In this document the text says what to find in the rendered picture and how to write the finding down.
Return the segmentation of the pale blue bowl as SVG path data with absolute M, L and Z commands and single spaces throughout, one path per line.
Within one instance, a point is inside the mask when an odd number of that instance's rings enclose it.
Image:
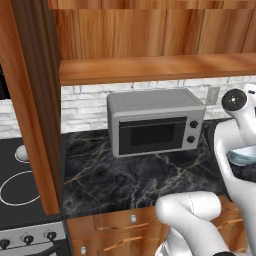
M 256 163 L 256 146 L 231 150 L 228 160 L 237 166 L 246 166 Z

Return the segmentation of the grey wall socket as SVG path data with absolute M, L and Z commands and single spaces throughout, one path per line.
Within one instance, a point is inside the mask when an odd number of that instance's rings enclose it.
M 220 92 L 219 87 L 210 87 L 207 92 L 205 105 L 206 106 L 215 105 L 218 100 L 219 92 Z

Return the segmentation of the wooden base cabinet front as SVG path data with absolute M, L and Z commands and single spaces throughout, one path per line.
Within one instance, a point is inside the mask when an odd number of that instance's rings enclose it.
M 221 214 L 212 220 L 212 223 L 217 227 L 231 251 L 245 252 L 247 239 L 242 215 L 237 206 L 228 198 L 220 196 L 219 199 L 222 206 Z

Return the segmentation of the wooden wall cabinet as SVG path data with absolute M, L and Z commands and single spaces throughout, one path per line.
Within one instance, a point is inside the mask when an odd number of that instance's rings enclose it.
M 256 0 L 48 0 L 63 85 L 256 75 Z

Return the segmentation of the grey microwave oven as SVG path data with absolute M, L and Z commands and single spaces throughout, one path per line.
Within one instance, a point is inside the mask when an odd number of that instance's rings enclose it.
M 113 155 L 195 149 L 205 109 L 186 88 L 111 93 L 107 96 L 107 119 Z

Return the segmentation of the wooden drawer front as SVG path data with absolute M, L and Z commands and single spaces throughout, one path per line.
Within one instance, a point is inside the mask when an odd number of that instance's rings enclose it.
M 131 222 L 131 215 L 136 215 L 135 223 Z M 97 231 L 128 230 L 160 225 L 160 221 L 155 214 L 154 206 L 94 215 L 93 220 Z

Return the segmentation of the black hob with steel front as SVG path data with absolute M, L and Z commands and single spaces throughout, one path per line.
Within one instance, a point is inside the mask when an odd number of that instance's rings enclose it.
M 45 214 L 30 163 L 15 158 L 21 145 L 21 138 L 0 140 L 0 240 L 10 241 L 0 256 L 72 256 L 62 216 Z M 52 231 L 53 242 L 46 237 Z M 26 235 L 34 237 L 30 245 Z

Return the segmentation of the tall wooden cabinet panel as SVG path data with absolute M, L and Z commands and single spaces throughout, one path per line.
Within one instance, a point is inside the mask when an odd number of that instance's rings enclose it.
M 0 0 L 0 65 L 46 214 L 60 212 L 60 53 L 48 0 Z

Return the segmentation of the wooden base cabinet door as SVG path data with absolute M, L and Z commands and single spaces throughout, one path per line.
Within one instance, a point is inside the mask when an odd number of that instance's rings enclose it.
M 76 240 L 72 242 L 74 256 L 155 256 L 168 235 L 168 228 L 160 225 L 114 235 Z M 86 254 L 80 253 L 86 247 Z

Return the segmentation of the white round object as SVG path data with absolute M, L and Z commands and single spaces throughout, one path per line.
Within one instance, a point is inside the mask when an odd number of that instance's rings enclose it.
M 24 145 L 21 145 L 17 148 L 16 152 L 15 152 L 15 158 L 22 163 L 28 163 L 29 162 L 29 158 L 28 158 L 28 154 L 26 151 L 26 147 Z

